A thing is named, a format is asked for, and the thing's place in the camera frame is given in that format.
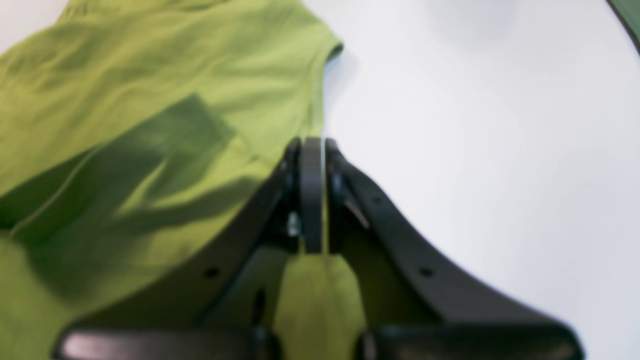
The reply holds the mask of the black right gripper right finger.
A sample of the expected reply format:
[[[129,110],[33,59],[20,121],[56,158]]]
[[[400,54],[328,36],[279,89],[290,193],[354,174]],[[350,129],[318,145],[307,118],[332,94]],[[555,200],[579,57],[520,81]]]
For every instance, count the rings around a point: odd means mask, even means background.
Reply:
[[[574,331],[457,266],[325,142],[329,248],[354,271],[366,326],[355,360],[583,360]]]

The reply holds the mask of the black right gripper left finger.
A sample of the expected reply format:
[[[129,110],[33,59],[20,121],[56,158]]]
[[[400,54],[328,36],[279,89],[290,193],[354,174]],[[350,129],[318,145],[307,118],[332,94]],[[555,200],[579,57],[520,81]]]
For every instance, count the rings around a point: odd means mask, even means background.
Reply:
[[[272,330],[301,244],[323,248],[323,145],[299,138],[215,238],[173,271],[68,326],[55,360],[280,360]]]

